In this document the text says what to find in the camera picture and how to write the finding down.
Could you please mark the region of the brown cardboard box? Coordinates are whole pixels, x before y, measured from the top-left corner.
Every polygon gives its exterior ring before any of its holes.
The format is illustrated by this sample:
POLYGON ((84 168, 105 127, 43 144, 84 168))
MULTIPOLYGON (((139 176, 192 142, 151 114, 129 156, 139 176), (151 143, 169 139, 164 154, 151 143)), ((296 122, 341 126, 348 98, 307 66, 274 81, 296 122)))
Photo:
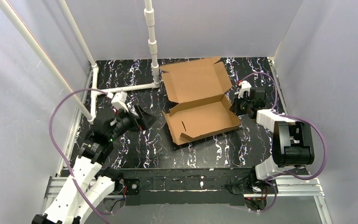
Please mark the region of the brown cardboard box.
POLYGON ((219 56, 160 66, 169 101, 164 113, 176 145, 237 129, 241 120, 230 111, 226 93, 232 82, 219 56))

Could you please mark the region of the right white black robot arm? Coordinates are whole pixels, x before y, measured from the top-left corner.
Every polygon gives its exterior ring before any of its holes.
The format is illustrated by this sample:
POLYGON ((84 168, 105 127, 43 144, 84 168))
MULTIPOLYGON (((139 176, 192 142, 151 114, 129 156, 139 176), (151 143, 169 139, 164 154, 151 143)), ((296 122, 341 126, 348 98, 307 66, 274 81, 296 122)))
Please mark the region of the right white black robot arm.
POLYGON ((271 156, 255 166, 258 180, 265 181, 314 162, 310 126, 268 109, 264 88, 242 87, 235 93, 230 111, 239 116, 248 115, 273 134, 271 156))

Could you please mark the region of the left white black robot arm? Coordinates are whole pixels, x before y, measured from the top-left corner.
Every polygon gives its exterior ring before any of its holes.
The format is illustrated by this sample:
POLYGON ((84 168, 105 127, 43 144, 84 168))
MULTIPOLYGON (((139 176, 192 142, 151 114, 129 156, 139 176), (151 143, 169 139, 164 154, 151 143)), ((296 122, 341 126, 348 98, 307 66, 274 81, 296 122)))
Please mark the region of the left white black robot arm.
POLYGON ((102 171, 113 151, 113 143, 126 132, 142 132, 151 128, 156 116, 139 105, 132 109, 105 108, 99 111, 88 131, 70 176, 58 196, 42 213, 34 216, 34 224, 83 224, 98 204, 112 193, 123 179, 115 169, 102 171))

